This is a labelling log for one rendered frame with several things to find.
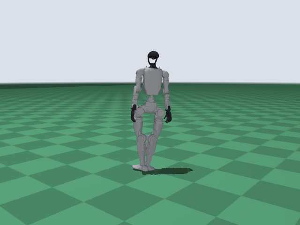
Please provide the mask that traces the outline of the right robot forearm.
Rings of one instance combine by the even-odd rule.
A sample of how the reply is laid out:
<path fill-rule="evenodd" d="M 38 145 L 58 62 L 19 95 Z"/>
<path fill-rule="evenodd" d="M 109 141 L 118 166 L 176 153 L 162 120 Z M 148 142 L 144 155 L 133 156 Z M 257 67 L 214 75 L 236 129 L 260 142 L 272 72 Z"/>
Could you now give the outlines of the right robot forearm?
<path fill-rule="evenodd" d="M 168 106 L 170 106 L 169 97 L 170 97 L 170 93 L 164 95 L 164 101 L 165 101 L 164 104 L 165 104 L 165 109 L 166 110 L 168 110 Z"/>

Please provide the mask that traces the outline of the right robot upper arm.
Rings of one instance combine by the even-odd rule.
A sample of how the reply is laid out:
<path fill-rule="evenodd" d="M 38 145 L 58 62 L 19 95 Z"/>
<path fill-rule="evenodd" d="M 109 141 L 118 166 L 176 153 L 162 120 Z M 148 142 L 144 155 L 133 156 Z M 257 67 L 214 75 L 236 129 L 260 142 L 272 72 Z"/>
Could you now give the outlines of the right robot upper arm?
<path fill-rule="evenodd" d="M 162 89 L 162 93 L 163 94 L 168 94 L 169 93 L 169 89 L 168 89 L 168 85 L 169 85 L 169 73 L 167 71 L 163 71 L 163 86 L 164 88 Z"/>

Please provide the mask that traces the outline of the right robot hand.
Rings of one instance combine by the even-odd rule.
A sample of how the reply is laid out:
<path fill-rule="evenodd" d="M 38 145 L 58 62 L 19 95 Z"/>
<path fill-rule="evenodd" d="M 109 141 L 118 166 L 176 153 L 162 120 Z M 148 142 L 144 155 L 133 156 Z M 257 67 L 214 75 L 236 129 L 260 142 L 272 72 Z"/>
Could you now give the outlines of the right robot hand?
<path fill-rule="evenodd" d="M 170 106 L 168 106 L 168 110 L 165 109 L 166 115 L 165 115 L 164 119 L 167 117 L 167 118 L 166 118 L 166 121 L 165 121 L 166 123 L 168 123 L 168 122 L 170 122 L 170 121 L 172 120 L 170 110 L 171 110 L 171 109 L 170 109 Z"/>

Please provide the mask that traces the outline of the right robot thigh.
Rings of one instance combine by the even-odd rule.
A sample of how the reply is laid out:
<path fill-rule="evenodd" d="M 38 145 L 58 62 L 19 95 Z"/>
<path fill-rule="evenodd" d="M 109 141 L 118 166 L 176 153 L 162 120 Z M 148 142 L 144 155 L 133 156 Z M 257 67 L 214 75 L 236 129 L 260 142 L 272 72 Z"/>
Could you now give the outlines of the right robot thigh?
<path fill-rule="evenodd" d="M 164 110 L 160 107 L 157 107 L 157 111 L 154 115 L 154 124 L 153 124 L 153 133 L 147 136 L 147 141 L 150 143 L 150 139 L 152 136 L 155 136 L 158 139 L 160 132 L 163 127 L 163 116 Z"/>

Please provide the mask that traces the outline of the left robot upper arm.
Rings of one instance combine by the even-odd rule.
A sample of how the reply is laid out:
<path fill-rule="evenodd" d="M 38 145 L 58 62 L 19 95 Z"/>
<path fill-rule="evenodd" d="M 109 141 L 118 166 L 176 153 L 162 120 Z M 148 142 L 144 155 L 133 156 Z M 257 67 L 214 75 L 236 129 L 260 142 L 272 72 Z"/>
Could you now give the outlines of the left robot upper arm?
<path fill-rule="evenodd" d="M 144 71 L 145 71 L 145 69 L 141 68 L 141 69 L 138 69 L 136 72 L 136 79 L 135 79 L 136 92 L 140 92 L 142 90 L 141 83 L 142 83 L 142 75 L 144 74 Z"/>

